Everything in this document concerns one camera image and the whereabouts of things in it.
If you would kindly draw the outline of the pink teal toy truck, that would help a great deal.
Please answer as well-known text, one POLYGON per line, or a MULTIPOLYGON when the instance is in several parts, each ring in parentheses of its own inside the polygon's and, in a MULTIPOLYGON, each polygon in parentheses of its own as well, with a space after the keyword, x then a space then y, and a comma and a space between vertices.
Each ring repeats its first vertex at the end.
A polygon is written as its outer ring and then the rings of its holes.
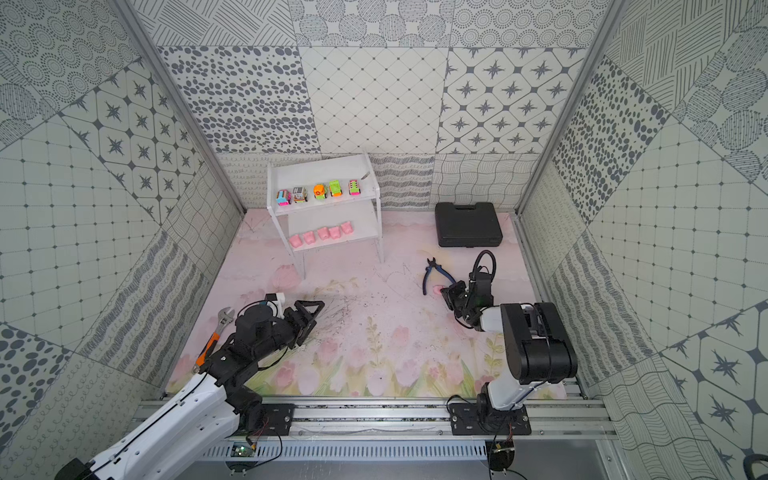
POLYGON ((278 206, 288 206, 292 203, 292 194, 290 190, 278 190, 276 194, 276 203, 278 206))

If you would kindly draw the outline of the green orange toy mixer truck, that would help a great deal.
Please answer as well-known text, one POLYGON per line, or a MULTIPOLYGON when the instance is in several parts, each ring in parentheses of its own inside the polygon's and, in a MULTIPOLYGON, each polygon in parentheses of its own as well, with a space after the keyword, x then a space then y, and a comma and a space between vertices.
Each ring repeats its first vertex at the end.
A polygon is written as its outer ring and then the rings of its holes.
POLYGON ((323 183, 318 183, 313 187, 313 195, 316 200, 325 200, 328 198, 328 191, 323 183))

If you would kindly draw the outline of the orange green toy dump truck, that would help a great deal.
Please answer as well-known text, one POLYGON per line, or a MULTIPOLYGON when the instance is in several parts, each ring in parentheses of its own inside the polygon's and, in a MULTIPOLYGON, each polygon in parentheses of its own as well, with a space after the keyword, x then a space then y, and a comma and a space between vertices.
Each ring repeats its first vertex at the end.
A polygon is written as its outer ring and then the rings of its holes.
POLYGON ((332 180, 328 183, 329 196, 331 198, 340 197, 343 195, 341 182, 339 180, 332 180))

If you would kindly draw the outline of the pink green toy truck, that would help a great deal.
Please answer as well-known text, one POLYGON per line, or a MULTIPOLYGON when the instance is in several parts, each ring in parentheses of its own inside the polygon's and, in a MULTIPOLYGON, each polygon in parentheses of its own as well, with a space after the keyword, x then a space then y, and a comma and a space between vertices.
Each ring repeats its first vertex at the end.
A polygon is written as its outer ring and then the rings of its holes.
POLYGON ((348 193, 351 196, 358 196, 361 194, 361 189, 357 180, 350 180, 348 183, 348 193))

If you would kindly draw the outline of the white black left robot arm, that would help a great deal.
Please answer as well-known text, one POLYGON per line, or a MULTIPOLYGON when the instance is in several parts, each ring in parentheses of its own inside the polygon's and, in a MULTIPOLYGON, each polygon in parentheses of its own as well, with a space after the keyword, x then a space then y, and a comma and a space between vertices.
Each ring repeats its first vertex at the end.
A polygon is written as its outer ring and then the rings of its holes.
POLYGON ((325 307, 298 300, 282 307, 269 294, 241 310, 218 313, 218 325, 196 361, 196 373, 160 409, 88 462, 73 459, 58 479, 174 479, 211 446, 241 432, 251 450, 259 439, 288 435, 295 410, 267 404, 248 381, 302 346, 325 307))

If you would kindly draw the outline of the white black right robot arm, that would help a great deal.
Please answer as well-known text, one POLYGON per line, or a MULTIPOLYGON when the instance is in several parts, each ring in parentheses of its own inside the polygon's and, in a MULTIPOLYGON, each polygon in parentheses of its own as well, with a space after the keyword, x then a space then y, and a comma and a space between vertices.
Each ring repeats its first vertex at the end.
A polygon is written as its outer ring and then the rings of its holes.
POLYGON ((497 438, 532 433, 525 402, 540 387, 577 374, 578 360, 557 307, 550 302, 495 304, 492 283, 497 262, 489 250, 475 259, 468 280, 441 295, 460 326, 503 335, 508 372, 485 383, 476 400, 457 395, 446 402, 455 436, 497 438))

